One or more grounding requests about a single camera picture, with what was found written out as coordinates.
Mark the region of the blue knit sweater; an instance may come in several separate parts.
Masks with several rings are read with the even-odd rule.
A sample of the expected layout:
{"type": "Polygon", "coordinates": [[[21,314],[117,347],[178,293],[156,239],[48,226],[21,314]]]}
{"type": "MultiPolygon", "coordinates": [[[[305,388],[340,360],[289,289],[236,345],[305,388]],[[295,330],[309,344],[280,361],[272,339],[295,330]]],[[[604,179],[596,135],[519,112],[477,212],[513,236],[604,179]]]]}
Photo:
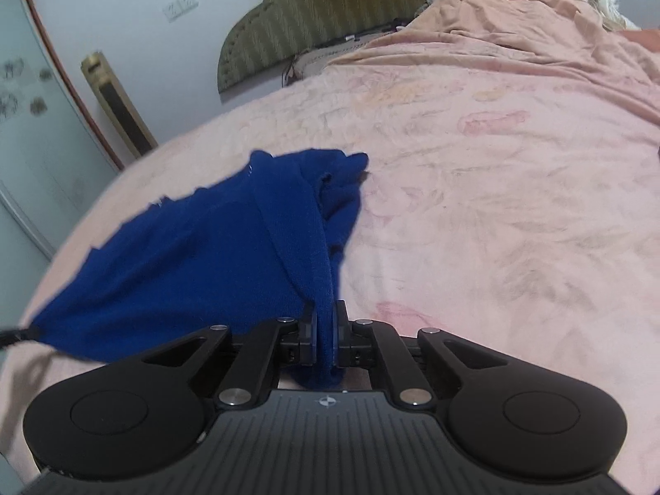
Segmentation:
{"type": "Polygon", "coordinates": [[[60,352],[110,363],[212,325],[243,335],[312,307],[316,363],[295,378],[336,386],[339,268],[367,165],[363,153],[256,151],[232,177],[124,222],[30,330],[60,352]]]}

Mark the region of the white floral wardrobe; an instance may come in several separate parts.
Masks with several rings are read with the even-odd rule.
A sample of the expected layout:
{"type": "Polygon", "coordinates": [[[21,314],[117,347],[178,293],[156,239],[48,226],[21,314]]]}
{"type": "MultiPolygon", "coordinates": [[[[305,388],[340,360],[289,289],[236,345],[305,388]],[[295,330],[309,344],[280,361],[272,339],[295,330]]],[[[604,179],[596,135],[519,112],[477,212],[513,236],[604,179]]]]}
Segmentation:
{"type": "Polygon", "coordinates": [[[1,203],[52,258],[118,174],[65,91],[27,0],[1,0],[1,203]]]}

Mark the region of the pink floral bed sheet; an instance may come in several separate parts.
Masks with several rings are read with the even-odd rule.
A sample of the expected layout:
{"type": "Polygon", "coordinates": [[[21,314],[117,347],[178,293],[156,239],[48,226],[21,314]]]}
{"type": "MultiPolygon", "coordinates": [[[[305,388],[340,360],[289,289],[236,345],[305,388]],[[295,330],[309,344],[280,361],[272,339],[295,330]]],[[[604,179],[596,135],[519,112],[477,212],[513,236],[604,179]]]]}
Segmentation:
{"type": "Polygon", "coordinates": [[[659,75],[332,65],[131,165],[33,294],[161,197],[250,153],[363,152],[363,209],[341,267],[355,318],[436,326],[585,380],[627,415],[613,473],[659,485],[659,75]]]}

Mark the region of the gold tower fan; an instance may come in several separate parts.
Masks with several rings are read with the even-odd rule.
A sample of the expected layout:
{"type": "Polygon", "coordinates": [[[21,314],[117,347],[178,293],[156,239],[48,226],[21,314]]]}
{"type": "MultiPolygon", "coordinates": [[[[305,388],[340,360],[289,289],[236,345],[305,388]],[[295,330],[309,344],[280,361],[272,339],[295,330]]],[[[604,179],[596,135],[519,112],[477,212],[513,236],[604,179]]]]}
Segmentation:
{"type": "Polygon", "coordinates": [[[99,105],[134,158],[142,158],[157,148],[158,142],[102,52],[88,55],[80,64],[80,69],[99,105]]]}

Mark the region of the brown patterned pillow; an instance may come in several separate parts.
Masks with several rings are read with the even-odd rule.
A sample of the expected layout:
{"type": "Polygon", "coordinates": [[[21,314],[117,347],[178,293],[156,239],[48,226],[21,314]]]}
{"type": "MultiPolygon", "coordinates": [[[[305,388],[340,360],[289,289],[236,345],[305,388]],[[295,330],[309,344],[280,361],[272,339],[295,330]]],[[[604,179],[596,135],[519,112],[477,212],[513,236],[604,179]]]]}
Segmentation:
{"type": "Polygon", "coordinates": [[[290,86],[295,82],[311,76],[319,75],[330,61],[359,48],[363,48],[371,41],[389,35],[389,31],[376,31],[366,35],[350,35],[338,40],[328,42],[323,46],[305,49],[295,55],[282,74],[282,86],[290,86]]]}

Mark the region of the olive striped headboard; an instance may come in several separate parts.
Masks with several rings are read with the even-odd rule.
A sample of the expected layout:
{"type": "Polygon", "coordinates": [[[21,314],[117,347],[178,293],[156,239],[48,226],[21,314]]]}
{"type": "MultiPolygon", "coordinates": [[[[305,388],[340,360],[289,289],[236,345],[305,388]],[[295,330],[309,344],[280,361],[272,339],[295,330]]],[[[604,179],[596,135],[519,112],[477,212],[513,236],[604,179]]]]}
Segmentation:
{"type": "Polygon", "coordinates": [[[410,19],[425,0],[263,0],[228,33],[217,68],[220,93],[305,49],[410,19]]]}

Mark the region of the orange pink blanket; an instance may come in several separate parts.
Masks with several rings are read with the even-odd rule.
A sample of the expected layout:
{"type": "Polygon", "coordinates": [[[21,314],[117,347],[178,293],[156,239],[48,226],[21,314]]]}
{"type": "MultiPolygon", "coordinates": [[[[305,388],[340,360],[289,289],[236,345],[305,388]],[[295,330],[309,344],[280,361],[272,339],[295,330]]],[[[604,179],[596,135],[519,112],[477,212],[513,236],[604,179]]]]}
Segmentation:
{"type": "Polygon", "coordinates": [[[402,82],[460,92],[493,85],[597,97],[659,122],[658,31],[612,33],[578,0],[436,0],[399,33],[327,67],[355,87],[402,82]]]}

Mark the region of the white wall switch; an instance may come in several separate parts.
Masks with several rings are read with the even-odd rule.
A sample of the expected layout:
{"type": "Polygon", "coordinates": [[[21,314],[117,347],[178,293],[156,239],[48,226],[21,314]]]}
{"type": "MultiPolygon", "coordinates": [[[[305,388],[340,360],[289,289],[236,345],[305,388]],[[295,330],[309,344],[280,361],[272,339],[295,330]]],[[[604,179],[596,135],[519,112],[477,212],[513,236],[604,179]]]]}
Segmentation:
{"type": "Polygon", "coordinates": [[[172,0],[162,8],[162,12],[168,22],[174,22],[184,14],[195,10],[198,5],[198,0],[172,0]]]}

